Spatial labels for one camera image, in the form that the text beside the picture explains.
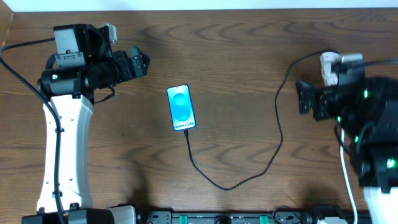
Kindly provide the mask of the blue Galaxy smartphone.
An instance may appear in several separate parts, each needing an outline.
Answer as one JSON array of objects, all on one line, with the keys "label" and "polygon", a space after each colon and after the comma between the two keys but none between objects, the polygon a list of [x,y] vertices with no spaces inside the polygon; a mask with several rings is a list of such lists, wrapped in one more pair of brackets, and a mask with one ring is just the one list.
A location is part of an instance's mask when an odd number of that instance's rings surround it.
[{"label": "blue Galaxy smartphone", "polygon": [[167,89],[167,98],[174,131],[195,128],[196,117],[193,109],[190,89],[187,84]]}]

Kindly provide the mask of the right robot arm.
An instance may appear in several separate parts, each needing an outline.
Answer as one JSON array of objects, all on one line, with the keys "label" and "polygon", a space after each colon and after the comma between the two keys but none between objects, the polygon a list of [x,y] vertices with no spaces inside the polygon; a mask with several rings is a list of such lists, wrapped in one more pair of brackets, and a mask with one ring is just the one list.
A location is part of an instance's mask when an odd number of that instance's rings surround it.
[{"label": "right robot arm", "polygon": [[335,119],[352,139],[344,146],[373,223],[397,223],[397,80],[365,76],[369,63],[337,63],[335,85],[296,82],[300,114]]}]

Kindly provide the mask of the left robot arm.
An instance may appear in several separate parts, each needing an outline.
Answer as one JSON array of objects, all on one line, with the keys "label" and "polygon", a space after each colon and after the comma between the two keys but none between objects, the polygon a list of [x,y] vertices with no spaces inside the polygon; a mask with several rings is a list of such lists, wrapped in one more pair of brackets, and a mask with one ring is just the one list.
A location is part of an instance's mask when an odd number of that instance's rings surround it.
[{"label": "left robot arm", "polygon": [[47,125],[45,173],[35,215],[23,223],[142,223],[132,205],[93,207],[88,132],[95,91],[146,75],[150,58],[138,47],[113,51],[115,26],[54,28],[57,52],[37,82]]}]

